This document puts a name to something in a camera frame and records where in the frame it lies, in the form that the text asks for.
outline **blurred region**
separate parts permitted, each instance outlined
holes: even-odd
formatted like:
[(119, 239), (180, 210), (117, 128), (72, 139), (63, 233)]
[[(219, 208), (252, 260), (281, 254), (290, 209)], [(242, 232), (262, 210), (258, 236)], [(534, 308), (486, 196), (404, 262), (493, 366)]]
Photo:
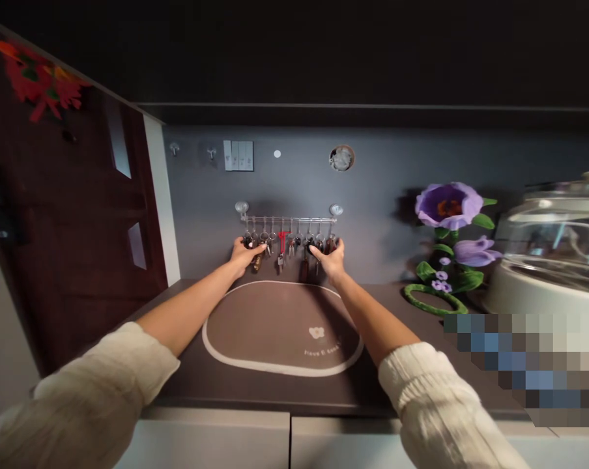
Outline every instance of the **blurred region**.
[(446, 315), (444, 332), (537, 427), (589, 427), (589, 314)]

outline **gray wall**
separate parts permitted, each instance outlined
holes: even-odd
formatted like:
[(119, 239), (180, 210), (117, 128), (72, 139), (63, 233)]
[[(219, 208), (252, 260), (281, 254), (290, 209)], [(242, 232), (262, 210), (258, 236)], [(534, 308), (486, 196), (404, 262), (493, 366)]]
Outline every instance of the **gray wall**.
[[(255, 172), (225, 172), (224, 139), (253, 141)], [(164, 140), (167, 149), (173, 141), (181, 147), (177, 157), (167, 152), (167, 168), (182, 278), (202, 277), (228, 258), (244, 232), (234, 209), (240, 200), (259, 216), (329, 216), (329, 206), (340, 204), (345, 211), (334, 232), (345, 238), (347, 270), (361, 283), (386, 283), (409, 274), (433, 235), (410, 224), (410, 192), (466, 182), (501, 201), (485, 211), (496, 216), (521, 200), (526, 184), (589, 171), (589, 134), (167, 126)], [(328, 164), (341, 143), (356, 152), (346, 173)], [(213, 163), (210, 147), (217, 149)], [(486, 232), (469, 227), (462, 234)]]

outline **red paper decoration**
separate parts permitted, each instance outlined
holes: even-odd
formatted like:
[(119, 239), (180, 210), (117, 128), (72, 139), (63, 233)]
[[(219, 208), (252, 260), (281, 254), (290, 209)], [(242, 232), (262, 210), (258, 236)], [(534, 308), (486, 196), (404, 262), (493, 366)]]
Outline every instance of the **red paper decoration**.
[(15, 42), (0, 41), (0, 51), (6, 60), (12, 88), (21, 102), (28, 99), (36, 104), (30, 121), (38, 122), (47, 107), (58, 119), (62, 119), (58, 104), (65, 109), (69, 105), (76, 109), (81, 107), (79, 90), (90, 83)]

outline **dark countertop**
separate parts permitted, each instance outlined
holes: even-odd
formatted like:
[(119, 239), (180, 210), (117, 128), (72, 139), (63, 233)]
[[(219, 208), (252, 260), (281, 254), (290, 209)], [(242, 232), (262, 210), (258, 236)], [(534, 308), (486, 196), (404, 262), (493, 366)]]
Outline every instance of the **dark countertop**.
[[(263, 266), (257, 275), (245, 274), (233, 287), (261, 279), (296, 281), (294, 268), (287, 266), (277, 276)], [(130, 320), (190, 287), (194, 280), (182, 279), (137, 311)], [(377, 301), (401, 319), (421, 340), (444, 352), (457, 372), (479, 394), (495, 419), (527, 419), (511, 392), (502, 390), (496, 373), (487, 373), (458, 352), (443, 333), (442, 319), (410, 305), (401, 295), (403, 284), (362, 285)], [(377, 370), (366, 351), (348, 370), (322, 378), (296, 377), (226, 365), (214, 359), (197, 334), (180, 356), (181, 365), (162, 388), (154, 405), (240, 410), (273, 410), (297, 416), (396, 417), (377, 380)]]

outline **person's left hand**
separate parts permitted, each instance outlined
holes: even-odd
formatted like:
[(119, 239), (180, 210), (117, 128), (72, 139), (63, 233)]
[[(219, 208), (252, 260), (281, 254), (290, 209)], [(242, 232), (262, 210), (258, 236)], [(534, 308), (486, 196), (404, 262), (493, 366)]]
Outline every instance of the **person's left hand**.
[(244, 275), (245, 269), (251, 264), (253, 258), (261, 254), (266, 249), (266, 244), (260, 244), (256, 248), (247, 249), (242, 243), (242, 236), (234, 240), (234, 250), (231, 253), (229, 263), (235, 267), (236, 278), (239, 279)]

